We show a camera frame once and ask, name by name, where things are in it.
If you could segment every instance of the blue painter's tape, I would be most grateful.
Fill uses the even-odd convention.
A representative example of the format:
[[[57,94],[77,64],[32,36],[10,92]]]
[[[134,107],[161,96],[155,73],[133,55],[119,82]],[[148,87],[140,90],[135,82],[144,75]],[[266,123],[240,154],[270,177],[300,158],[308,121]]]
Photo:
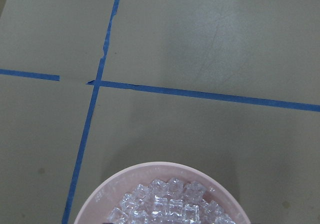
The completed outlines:
[[[97,98],[98,98],[98,93],[99,93],[99,88],[100,88],[100,83],[101,83],[101,78],[102,78],[102,75],[104,72],[106,58],[107,58],[107,54],[108,54],[112,20],[117,13],[119,1],[120,0],[114,0],[114,3],[113,3],[112,12],[111,12],[111,16],[110,16],[108,28],[107,28],[106,35],[105,35],[104,44],[103,44],[103,57],[101,57],[101,59],[100,59],[98,70],[96,73],[96,79],[93,84],[93,91],[92,91],[91,100],[90,100],[90,104],[89,104],[89,108],[88,108],[88,113],[86,115],[86,119],[85,119],[85,123],[84,123],[84,127],[83,127],[83,132],[82,132],[82,137],[81,137],[81,141],[80,141],[80,145],[79,145],[79,150],[78,150],[78,154],[76,157],[76,161],[75,161],[75,165],[74,165],[74,169],[73,169],[73,174],[72,174],[72,179],[71,179],[71,183],[70,183],[70,187],[69,187],[69,193],[67,196],[63,217],[61,220],[62,224],[67,224],[69,221],[69,216],[70,216],[71,207],[72,207],[72,203],[73,203],[75,192],[76,192],[76,187],[77,187],[77,183],[78,183],[81,164],[82,164],[82,160],[84,157],[86,144],[87,144],[87,140],[88,140],[91,120],[92,120],[92,116],[94,114],[94,110],[95,110],[95,106],[96,106],[96,102],[97,102]]]
[[[49,81],[60,81],[59,75],[51,75],[51,74],[43,74],[43,73],[35,73],[35,72],[27,72],[27,71],[0,69],[0,74],[8,75],[8,76],[24,77],[24,78],[43,79],[43,80],[49,80]]]
[[[95,81],[90,81],[87,84],[94,85],[94,83]],[[148,86],[148,85],[133,85],[133,84],[104,81],[104,80],[101,81],[100,86],[108,87],[108,88],[118,88],[118,89],[131,89],[135,91],[149,92],[149,93],[161,93],[161,94],[185,96],[185,97],[192,97],[192,98],[202,98],[202,99],[211,99],[211,100],[234,102],[234,103],[245,103],[245,104],[253,104],[253,105],[260,105],[260,106],[320,112],[320,105],[299,103],[299,102],[262,99],[262,98],[246,97],[246,96],[239,96],[239,95],[226,95],[226,94],[209,93],[209,92],[201,92],[201,91],[194,91],[194,90],[172,89],[172,88],[156,87],[156,86]]]

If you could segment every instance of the bowl rim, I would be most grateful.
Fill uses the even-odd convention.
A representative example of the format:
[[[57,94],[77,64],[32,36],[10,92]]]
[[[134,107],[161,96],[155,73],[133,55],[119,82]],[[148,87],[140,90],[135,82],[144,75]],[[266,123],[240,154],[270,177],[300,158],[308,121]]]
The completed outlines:
[[[144,163],[140,163],[140,164],[136,164],[136,165],[132,165],[129,166],[121,171],[118,171],[117,173],[113,174],[112,176],[110,176],[108,179],[106,179],[104,182],[102,182],[92,193],[91,195],[86,199],[86,201],[84,202],[84,204],[82,205],[80,211],[78,212],[74,223],[78,223],[80,217],[82,216],[83,212],[85,211],[88,203],[97,195],[97,193],[100,191],[100,189],[108,182],[110,182],[111,180],[113,180],[114,178],[137,168],[142,168],[142,167],[149,167],[149,166],[167,166],[167,167],[177,167],[177,168],[182,168],[185,170],[188,170],[190,172],[194,172],[199,176],[202,176],[203,178],[207,179],[208,181],[212,182],[217,188],[221,189],[226,196],[235,204],[235,206],[237,207],[237,209],[239,209],[239,211],[241,212],[241,214],[243,215],[243,218],[245,219],[246,223],[250,223],[250,220],[246,214],[246,212],[243,210],[243,208],[241,207],[241,205],[238,203],[238,201],[229,193],[229,191],[227,189],[225,189],[220,183],[218,183],[216,180],[214,180],[213,178],[211,178],[210,176],[208,176],[207,174],[194,169],[190,166],[187,165],[183,165],[183,164],[178,164],[178,163],[174,163],[174,162],[168,162],[168,161],[151,161],[151,162],[144,162]]]

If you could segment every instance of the ice cube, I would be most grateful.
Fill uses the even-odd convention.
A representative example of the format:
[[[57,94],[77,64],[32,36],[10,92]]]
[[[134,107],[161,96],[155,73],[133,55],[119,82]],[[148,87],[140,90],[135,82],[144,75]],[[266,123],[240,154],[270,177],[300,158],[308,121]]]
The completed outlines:
[[[163,216],[151,216],[150,217],[150,224],[162,224],[164,220]]]
[[[215,218],[215,224],[236,224],[232,219],[227,215],[220,215]]]
[[[175,218],[164,218],[162,224],[182,224],[182,219],[175,219]]]
[[[184,224],[200,223],[199,206],[186,204],[182,210],[182,218]]]
[[[168,181],[168,195],[174,199],[181,198],[181,194],[184,190],[184,182],[178,178],[172,178]]]
[[[171,199],[168,204],[168,214],[171,218],[181,219],[184,203],[182,200]]]
[[[219,204],[217,204],[216,206],[215,206],[215,214],[217,215],[217,216],[220,216],[221,214],[223,214],[224,212],[225,212],[225,209],[223,209],[223,207],[222,206],[220,206]]]
[[[154,217],[167,215],[168,212],[168,199],[163,197],[157,197],[153,203],[152,215]]]
[[[164,197],[168,192],[168,183],[160,179],[155,179],[149,185],[149,188],[153,191],[153,194],[159,198]]]
[[[206,219],[209,203],[206,200],[201,199],[197,204],[199,206],[199,216],[200,216],[201,224],[209,223]]]
[[[132,192],[132,196],[137,199],[145,199],[150,196],[151,190],[142,184],[139,184]]]
[[[144,199],[142,202],[138,203],[136,210],[145,210],[148,215],[151,215],[154,208],[154,201],[155,200],[153,198]]]
[[[130,224],[149,224],[145,210],[135,210],[130,213]]]
[[[198,203],[202,198],[207,188],[197,181],[192,181],[185,185],[184,198],[194,204]]]
[[[115,207],[107,217],[107,221],[113,224],[127,224],[128,216],[119,208]]]
[[[209,222],[209,223],[214,223],[216,220],[216,217],[218,216],[216,214],[216,207],[217,207],[218,203],[216,203],[214,200],[212,200],[205,209],[205,222]]]
[[[126,193],[123,199],[120,201],[120,207],[123,212],[129,214],[130,211],[135,210],[138,207],[132,194]]]

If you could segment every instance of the gray floor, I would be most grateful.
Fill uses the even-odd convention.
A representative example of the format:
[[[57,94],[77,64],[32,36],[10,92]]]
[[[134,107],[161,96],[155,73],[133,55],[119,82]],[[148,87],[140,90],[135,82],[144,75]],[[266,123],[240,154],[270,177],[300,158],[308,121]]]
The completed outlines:
[[[0,223],[60,223],[114,0],[0,0]],[[120,0],[102,79],[320,104],[320,0]],[[208,174],[253,223],[320,223],[319,112],[101,87],[69,223],[125,167]]]

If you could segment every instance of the pink bowl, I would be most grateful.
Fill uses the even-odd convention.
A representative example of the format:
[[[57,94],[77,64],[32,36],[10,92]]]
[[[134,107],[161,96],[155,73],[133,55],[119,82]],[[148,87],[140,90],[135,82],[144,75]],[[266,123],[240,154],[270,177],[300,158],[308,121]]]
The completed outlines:
[[[250,224],[236,199],[218,182],[191,167],[171,162],[147,162],[128,167],[105,180],[89,196],[78,213],[75,224],[102,224],[125,193],[138,184],[148,185],[158,178],[165,182],[176,177],[184,182],[198,181],[208,188],[204,198],[215,200],[237,224]]]

